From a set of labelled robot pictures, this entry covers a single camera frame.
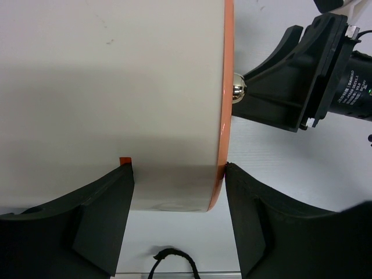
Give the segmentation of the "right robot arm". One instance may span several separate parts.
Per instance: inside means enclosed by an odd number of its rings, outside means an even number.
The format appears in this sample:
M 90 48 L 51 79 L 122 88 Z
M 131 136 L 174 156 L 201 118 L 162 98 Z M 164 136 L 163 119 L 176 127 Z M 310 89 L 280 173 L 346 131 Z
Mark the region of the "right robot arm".
M 371 120 L 371 56 L 355 50 L 362 32 L 326 13 L 291 26 L 273 53 L 244 75 L 236 117 L 297 132 L 327 113 Z

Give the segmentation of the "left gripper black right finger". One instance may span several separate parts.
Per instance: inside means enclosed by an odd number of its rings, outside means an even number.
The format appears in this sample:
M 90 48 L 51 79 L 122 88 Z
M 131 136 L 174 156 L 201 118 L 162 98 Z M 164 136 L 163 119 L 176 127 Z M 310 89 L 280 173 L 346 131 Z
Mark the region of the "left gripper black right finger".
M 226 191 L 243 278 L 370 278 L 371 202 L 341 212 L 297 201 L 233 163 Z

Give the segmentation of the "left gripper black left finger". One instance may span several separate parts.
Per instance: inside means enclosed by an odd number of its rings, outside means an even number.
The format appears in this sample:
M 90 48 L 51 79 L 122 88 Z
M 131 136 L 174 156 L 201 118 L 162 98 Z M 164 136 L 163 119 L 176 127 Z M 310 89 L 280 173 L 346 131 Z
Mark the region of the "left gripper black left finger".
M 124 164 L 22 213 L 1 216 L 2 278 L 111 278 L 134 192 Z

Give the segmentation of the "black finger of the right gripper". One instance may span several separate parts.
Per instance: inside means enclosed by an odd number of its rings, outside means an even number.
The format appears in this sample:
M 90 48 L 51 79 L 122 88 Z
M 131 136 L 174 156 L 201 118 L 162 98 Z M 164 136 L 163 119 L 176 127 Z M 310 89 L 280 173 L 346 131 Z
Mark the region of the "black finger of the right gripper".
M 291 53 L 291 51 L 299 44 L 302 31 L 302 26 L 294 25 L 288 27 L 280 42 L 276 46 L 275 50 L 269 55 L 269 57 L 259 66 L 243 75 L 245 84 L 247 84 L 248 81 L 252 78 L 275 66 L 278 62 L 286 58 Z
M 248 81 L 247 93 L 233 106 L 233 115 L 291 132 L 302 130 L 319 56 L 310 44 L 297 45 L 286 58 Z

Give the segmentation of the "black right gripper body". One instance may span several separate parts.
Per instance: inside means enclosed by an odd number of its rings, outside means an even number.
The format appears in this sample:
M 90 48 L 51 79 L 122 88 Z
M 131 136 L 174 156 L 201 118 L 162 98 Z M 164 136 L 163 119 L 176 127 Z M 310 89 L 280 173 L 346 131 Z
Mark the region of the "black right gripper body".
M 326 13 L 314 18 L 305 29 L 303 38 L 320 55 L 313 76 L 310 97 L 301 120 L 301 129 L 314 128 L 323 120 L 335 96 L 352 50 L 359 42 L 359 29 L 348 24 L 344 15 Z

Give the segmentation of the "cream cabinet with legs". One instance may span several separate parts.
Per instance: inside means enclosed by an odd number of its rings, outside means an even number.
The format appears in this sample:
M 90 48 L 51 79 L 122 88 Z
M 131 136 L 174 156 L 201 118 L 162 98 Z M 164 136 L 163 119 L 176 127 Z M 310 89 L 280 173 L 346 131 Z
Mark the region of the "cream cabinet with legs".
M 130 158 L 134 209 L 204 212 L 216 182 L 225 1 L 2 1 L 1 207 Z

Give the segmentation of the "orange drawer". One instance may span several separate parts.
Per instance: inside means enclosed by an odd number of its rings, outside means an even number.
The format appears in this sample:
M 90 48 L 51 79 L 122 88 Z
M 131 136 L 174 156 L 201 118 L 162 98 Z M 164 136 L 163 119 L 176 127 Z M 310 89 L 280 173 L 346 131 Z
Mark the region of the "orange drawer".
M 233 105 L 234 42 L 234 2 L 225 1 L 220 138 L 219 151 L 217 156 L 216 182 L 213 187 L 212 197 L 210 199 L 208 207 L 209 210 L 211 210 L 215 206 L 219 198 L 228 157 Z

